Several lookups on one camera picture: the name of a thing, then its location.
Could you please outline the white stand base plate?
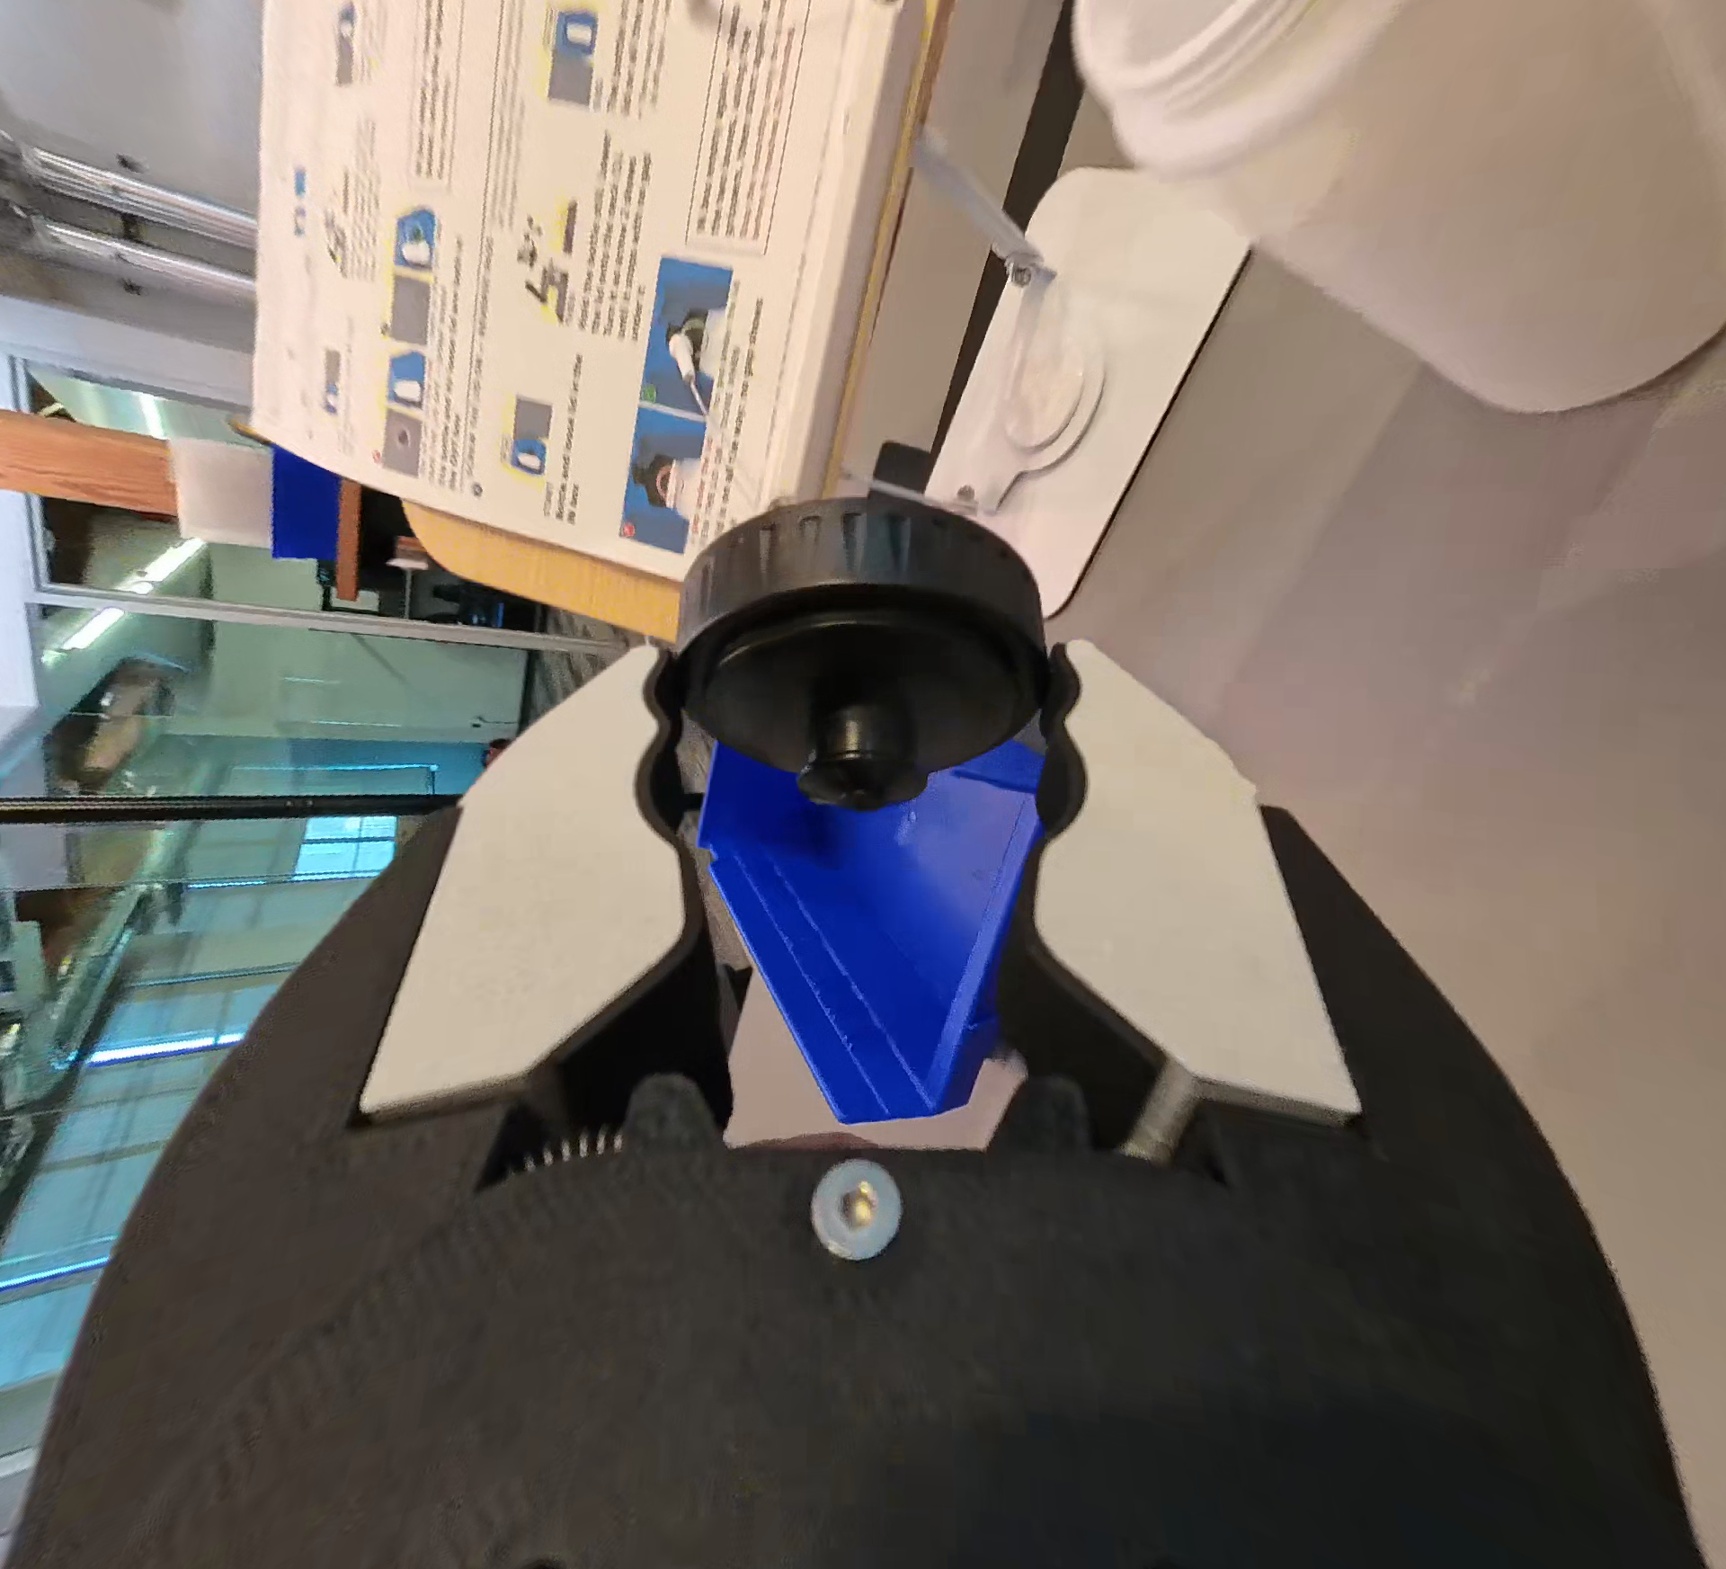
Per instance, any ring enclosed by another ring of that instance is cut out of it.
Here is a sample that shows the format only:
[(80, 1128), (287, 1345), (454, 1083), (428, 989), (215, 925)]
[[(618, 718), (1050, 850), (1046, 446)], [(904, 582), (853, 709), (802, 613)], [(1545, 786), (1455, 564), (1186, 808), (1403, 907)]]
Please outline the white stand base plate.
[(1196, 202), (1119, 170), (1063, 174), (1025, 231), (1054, 264), (1056, 287), (1095, 349), (1102, 374), (1090, 425), (1041, 472), (983, 455), (980, 396), (1005, 331), (999, 295), (925, 493), (1003, 539), (1050, 618), (1086, 575), (1238, 282), (1247, 244)]

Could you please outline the clear acrylic stand support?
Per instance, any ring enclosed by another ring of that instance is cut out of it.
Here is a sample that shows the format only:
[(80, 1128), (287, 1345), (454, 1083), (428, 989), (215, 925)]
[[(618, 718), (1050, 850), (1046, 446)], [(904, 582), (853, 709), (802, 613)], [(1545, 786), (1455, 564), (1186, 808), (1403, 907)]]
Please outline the clear acrylic stand support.
[(1057, 291), (1054, 264), (981, 183), (931, 132), (918, 134), (915, 170), (987, 242), (1005, 273), (996, 324), (1003, 334), (981, 392), (981, 450), (990, 463), (1041, 472), (1084, 436), (1101, 394), (1095, 349)]

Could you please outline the black bottle lid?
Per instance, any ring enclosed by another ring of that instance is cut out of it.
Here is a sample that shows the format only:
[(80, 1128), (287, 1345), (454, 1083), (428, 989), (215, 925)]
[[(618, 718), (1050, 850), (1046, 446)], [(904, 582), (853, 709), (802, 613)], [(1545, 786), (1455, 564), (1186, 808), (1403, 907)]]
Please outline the black bottle lid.
[(878, 812), (1041, 710), (1039, 587), (981, 522), (887, 493), (783, 504), (680, 587), (683, 714), (817, 803)]

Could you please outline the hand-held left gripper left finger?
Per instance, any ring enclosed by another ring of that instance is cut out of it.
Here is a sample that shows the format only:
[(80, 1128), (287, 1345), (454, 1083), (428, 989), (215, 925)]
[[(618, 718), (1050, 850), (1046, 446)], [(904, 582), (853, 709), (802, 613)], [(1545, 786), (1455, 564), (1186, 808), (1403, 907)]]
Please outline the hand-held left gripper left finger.
[(667, 653), (633, 647), (517, 737), (459, 821), (358, 1095), (385, 1123), (511, 1099), (667, 962), (680, 848), (642, 777)]

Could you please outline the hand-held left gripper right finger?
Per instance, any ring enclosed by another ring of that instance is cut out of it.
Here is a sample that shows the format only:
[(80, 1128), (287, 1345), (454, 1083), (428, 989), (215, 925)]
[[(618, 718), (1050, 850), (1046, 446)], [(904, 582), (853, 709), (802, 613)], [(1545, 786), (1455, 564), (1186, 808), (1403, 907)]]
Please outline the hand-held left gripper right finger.
[(1348, 1126), (1363, 1101), (1254, 784), (1095, 643), (1059, 656), (1075, 698), (1046, 747), (1083, 790), (1046, 826), (1030, 942), (1126, 1048), (1122, 1088), (1086, 1090), (1102, 1146), (1169, 1159), (1213, 1104)]

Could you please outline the white plastic bottle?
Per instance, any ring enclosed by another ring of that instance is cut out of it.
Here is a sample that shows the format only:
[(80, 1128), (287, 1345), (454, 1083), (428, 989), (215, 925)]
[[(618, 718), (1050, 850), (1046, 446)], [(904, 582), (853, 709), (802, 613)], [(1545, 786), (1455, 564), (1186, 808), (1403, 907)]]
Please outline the white plastic bottle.
[(1509, 412), (1722, 334), (1722, 83), (1684, 0), (1074, 0), (1122, 152)]

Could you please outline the printed instruction sheet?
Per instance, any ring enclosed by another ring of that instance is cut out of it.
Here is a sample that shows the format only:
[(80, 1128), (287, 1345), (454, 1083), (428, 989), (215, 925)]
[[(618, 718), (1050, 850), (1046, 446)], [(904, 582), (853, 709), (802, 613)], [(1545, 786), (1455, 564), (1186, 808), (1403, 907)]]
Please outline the printed instruction sheet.
[(920, 0), (264, 0), (251, 423), (645, 578), (819, 493)]

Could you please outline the blue plastic bin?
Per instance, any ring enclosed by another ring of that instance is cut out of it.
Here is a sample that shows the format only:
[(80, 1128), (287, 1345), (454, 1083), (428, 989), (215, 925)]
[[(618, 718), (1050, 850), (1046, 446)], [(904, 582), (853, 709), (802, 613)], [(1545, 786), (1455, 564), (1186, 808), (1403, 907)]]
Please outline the blue plastic bin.
[(963, 1106), (999, 1041), (996, 976), (1043, 837), (1019, 739), (909, 803), (846, 812), (716, 747), (698, 842), (745, 949), (844, 1126)]

